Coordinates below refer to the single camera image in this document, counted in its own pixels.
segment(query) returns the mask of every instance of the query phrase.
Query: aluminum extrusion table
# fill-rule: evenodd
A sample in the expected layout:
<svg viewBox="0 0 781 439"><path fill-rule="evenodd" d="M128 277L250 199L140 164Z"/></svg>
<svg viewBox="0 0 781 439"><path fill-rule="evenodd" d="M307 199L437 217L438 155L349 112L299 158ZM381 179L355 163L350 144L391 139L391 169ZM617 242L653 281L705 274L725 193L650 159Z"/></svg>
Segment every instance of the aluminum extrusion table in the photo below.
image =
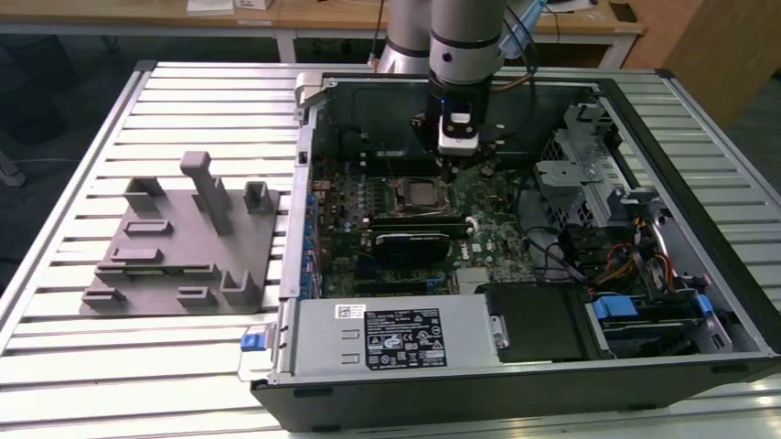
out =
<svg viewBox="0 0 781 439"><path fill-rule="evenodd" d="M291 204L285 192L262 314L87 318L79 316L80 297L127 208L120 194L130 177L162 176L163 187L189 187L178 160L185 151L207 150L211 172L223 176L226 187L263 179L273 188L290 191L298 141L295 76L311 70L369 70L313 64L147 66L128 81L0 299L2 435L313 437L279 429L235 376L246 328L277 319ZM760 285L781 305L781 198L677 81L649 70L542 71L546 76L609 77L618 82ZM628 163L640 169L632 157ZM776 437L781 416L772 409L780 406L776 376L723 386L654 411L342 435L488 438L568 432L577 437Z"/></svg>

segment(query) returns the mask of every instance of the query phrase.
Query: metal bracket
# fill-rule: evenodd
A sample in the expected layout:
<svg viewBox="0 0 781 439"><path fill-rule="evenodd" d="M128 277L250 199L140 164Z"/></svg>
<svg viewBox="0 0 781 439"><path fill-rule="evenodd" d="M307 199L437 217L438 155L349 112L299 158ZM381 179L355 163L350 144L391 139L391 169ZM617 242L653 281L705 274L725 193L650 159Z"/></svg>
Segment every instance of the metal bracket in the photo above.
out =
<svg viewBox="0 0 781 439"><path fill-rule="evenodd" d="M537 162L534 170L542 184L552 187L580 187L584 183L602 182L602 176L592 165L582 166L576 162Z"/></svg>
<svg viewBox="0 0 781 439"><path fill-rule="evenodd" d="M322 82L321 71L307 71L295 77L295 105L298 108L309 108L326 99L323 90L327 85Z"/></svg>

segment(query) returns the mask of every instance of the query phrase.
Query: cable on desk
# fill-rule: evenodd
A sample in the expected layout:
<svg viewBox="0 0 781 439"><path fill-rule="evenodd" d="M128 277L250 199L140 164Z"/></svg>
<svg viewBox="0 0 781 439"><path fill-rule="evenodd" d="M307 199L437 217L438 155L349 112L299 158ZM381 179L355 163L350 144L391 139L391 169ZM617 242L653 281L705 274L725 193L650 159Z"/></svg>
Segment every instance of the cable on desk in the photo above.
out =
<svg viewBox="0 0 781 439"><path fill-rule="evenodd" d="M546 10L550 14L553 14L553 21L557 24L557 44L561 43L561 28L560 28L560 13L554 12L546 5Z"/></svg>
<svg viewBox="0 0 781 439"><path fill-rule="evenodd" d="M500 93L502 91L513 90L518 86L524 85L526 82L533 81L534 74L537 73L537 69L540 67L538 66L538 58L537 58L537 43L534 43L533 34L529 31L529 28L526 28L526 25L524 25L524 22L518 18L518 14L516 14L516 11L513 10L513 8L510 6L508 6L506 10L513 15L513 18L516 18L516 22L518 23L518 27L521 28L521 30L524 31L524 34L526 35L526 38L529 39L529 45L532 47L532 60L529 60L526 58L526 50L525 50L524 46L521 45L521 42L520 42L518 37L516 35L516 32L513 32L513 27L505 21L505 25L508 26L508 31L510 32L510 35L513 36L513 39L516 40L516 42L518 44L518 48L521 50L521 57L524 59L524 64L526 65L526 74L524 76L521 76L518 79L516 79L514 81L506 83L505 85L492 87L490 88L492 93Z"/></svg>

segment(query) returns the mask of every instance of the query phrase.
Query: wooden desk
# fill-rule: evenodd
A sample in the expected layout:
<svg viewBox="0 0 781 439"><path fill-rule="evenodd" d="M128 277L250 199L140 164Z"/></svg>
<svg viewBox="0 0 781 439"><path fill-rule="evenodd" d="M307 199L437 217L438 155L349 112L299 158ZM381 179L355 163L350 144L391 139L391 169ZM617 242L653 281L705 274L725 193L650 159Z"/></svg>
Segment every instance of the wooden desk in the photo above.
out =
<svg viewBox="0 0 781 439"><path fill-rule="evenodd" d="M371 0L282 0L277 26L295 30L293 37L371 38L377 27L378 2ZM383 15L382 27L387 14ZM618 21L608 0L585 11L544 14L534 39L541 43L608 46L601 68L620 69L632 44L645 32L641 23Z"/></svg>
<svg viewBox="0 0 781 439"><path fill-rule="evenodd" d="M266 11L235 9L231 16L187 16L186 9L187 0L0 0L0 32L273 37L281 61L295 62L293 41L299 37L374 37L378 4L371 0L277 0ZM620 22L608 0L586 11L560 14L558 19L561 35L554 16L541 17L537 41L606 45L601 67L620 68L644 26Z"/></svg>

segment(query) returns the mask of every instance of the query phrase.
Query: warning label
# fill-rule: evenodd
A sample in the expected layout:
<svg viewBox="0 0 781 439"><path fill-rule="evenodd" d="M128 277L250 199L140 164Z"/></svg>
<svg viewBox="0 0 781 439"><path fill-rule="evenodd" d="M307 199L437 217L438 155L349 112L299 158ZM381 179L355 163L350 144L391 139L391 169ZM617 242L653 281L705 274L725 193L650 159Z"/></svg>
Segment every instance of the warning label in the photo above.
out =
<svg viewBox="0 0 781 439"><path fill-rule="evenodd" d="M366 366L371 370L448 365L440 310L366 311Z"/></svg>

